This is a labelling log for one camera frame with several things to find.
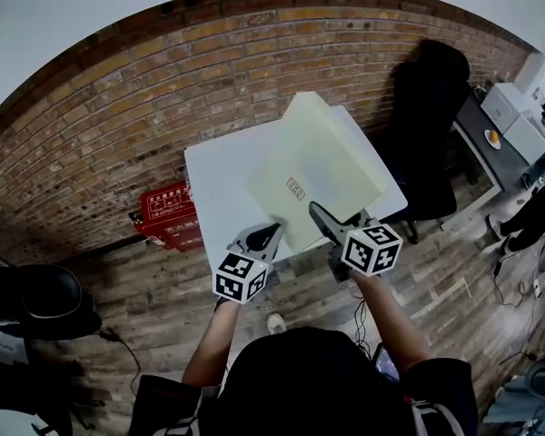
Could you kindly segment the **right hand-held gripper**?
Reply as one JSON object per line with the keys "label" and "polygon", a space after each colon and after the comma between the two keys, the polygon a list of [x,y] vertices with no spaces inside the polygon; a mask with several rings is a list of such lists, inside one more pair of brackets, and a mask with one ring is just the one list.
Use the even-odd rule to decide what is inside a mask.
{"label": "right hand-held gripper", "polygon": [[333,243],[328,264],[336,282],[348,280],[350,271],[370,277],[394,267],[403,240],[387,223],[365,211],[341,223],[316,202],[309,203],[308,212],[322,235]]}

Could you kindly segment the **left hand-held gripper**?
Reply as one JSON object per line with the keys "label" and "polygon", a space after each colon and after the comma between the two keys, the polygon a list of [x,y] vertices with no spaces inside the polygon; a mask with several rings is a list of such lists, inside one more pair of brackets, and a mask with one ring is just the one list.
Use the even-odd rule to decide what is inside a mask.
{"label": "left hand-held gripper", "polygon": [[264,289],[282,239],[280,223],[262,223],[241,230],[228,244],[213,274],[213,293],[246,304]]}

